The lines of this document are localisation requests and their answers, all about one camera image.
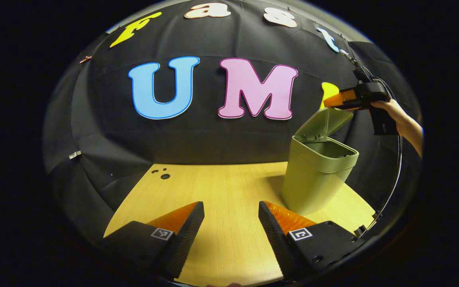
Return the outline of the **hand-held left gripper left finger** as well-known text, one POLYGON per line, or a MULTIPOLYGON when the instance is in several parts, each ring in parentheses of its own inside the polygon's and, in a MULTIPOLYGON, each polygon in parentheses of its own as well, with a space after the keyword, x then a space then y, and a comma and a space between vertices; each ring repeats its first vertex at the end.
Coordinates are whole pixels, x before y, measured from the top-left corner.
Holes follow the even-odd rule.
POLYGON ((204 220, 204 204, 193 202, 140 223, 133 220, 102 239, 115 256, 166 279, 179 278, 204 220))

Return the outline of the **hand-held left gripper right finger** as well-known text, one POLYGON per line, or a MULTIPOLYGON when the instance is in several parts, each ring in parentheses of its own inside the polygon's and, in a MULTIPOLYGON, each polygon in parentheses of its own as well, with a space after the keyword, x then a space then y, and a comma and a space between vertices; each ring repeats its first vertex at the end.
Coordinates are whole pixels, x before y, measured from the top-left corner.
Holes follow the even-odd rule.
POLYGON ((258 216, 285 280, 323 272, 366 243, 331 220, 315 223, 268 201, 258 216))

